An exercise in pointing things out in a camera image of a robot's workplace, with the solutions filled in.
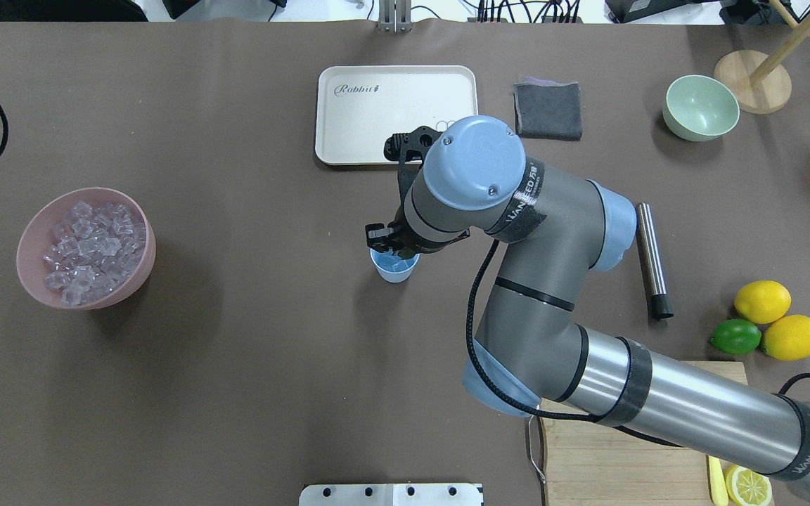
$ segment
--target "light green bowl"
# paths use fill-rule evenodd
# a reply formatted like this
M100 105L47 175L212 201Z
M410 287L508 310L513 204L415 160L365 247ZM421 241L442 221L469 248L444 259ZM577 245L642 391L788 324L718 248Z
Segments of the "light green bowl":
M668 87L662 115L679 138L710 141L736 126L740 105L720 81L708 76L683 76Z

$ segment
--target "lemon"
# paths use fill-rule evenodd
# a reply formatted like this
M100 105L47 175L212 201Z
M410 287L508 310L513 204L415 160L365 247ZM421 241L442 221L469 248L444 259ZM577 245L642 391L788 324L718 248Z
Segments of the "lemon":
M727 469L726 484L730 499L739 506L768 506L771 503L771 482L752 469L731 465Z
M810 318L790 314L764 331L761 349L778 360L798 360L810 356Z
M740 288L733 299L733 307L746 320L763 325L779 320L790 310L792 301L785 286L764 279Z

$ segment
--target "wooden pole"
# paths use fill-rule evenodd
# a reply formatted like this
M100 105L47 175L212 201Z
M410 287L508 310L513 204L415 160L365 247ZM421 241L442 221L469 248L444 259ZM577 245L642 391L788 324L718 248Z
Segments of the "wooden pole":
M761 62L761 65L756 68L754 72L752 72L752 76L749 76L749 83L752 86L758 86L758 83L761 83L765 77L768 77L768 74L771 74L774 71L774 68L780 64L784 58L790 55L798 45L801 44L804 39L810 33L810 14L806 16L805 19L802 20L800 25L796 26L793 29L790 37L780 45L780 48L777 51L773 52L770 56L768 56L767 60Z

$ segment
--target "gray cloth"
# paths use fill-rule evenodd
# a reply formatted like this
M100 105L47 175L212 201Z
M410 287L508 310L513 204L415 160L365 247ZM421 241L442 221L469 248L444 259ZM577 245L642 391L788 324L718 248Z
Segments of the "gray cloth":
M577 83L530 77L515 84L518 135L579 141L583 135L579 107Z

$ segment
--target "brown table surface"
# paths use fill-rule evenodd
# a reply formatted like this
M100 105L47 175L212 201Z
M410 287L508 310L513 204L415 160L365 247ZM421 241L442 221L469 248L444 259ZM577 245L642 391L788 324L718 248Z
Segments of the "brown table surface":
M512 124L521 77L579 81L583 139L527 151L652 204L677 316L647 319L631 249L589 276L578 323L729 359L707 337L749 281L781 281L810 316L810 41L785 62L787 106L690 143L661 120L668 84L769 52L786 29L374 26L0 25L0 504L295 504L305 484L408 480L540 503L525 424L460 381L489 239L424 257L404 285L379 279L363 226L392 218L394 173L314 157L318 75L334 65L464 65L481 112ZM39 208L86 186L141 203L157 261L122 304L51 310L23 292L14 250ZM768 391L810 371L740 360ZM792 394L810 400L810 382ZM778 504L800 503L781 488Z

